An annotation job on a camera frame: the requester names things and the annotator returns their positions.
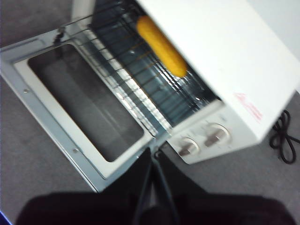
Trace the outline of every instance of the wire rack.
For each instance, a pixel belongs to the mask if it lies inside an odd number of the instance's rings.
[[[134,1],[96,2],[93,15],[68,33],[128,109],[156,136],[216,97],[189,68],[173,76],[135,30],[143,10]],[[89,20],[87,26],[82,21]]]

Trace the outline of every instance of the floor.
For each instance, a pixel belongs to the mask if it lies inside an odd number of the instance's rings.
[[[71,0],[2,0],[1,46],[57,28],[70,17]],[[48,135],[1,79],[0,209],[12,223],[32,197],[59,191],[90,191]],[[300,95],[287,109],[289,130],[300,137]],[[300,224],[300,160],[286,165],[260,145],[185,164],[165,144],[163,151],[197,184],[212,193],[253,194],[281,200]]]

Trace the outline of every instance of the yellow corn dog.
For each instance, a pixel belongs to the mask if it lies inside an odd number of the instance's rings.
[[[177,77],[186,75],[186,62],[149,16],[141,16],[137,21],[136,28],[173,75]]]

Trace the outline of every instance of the power cord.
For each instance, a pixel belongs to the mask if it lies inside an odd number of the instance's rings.
[[[297,138],[294,138],[292,136],[289,136],[287,134],[287,130],[290,126],[291,122],[291,115],[287,110],[284,110],[273,126],[273,130],[275,130],[275,134],[270,138],[270,147],[273,149],[279,149],[279,154],[282,160],[286,164],[293,164],[296,161],[296,151],[293,146],[292,141],[297,142],[300,144],[300,140]],[[285,143],[285,140],[288,142],[290,149],[292,151],[292,159],[288,160],[286,159],[284,155],[283,145]]]

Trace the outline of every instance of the toaster oven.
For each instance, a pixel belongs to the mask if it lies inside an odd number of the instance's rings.
[[[185,77],[139,36],[142,15],[184,57]],[[300,72],[243,0],[74,0],[69,23],[1,57],[1,75],[95,191],[165,141],[188,164],[259,143]]]

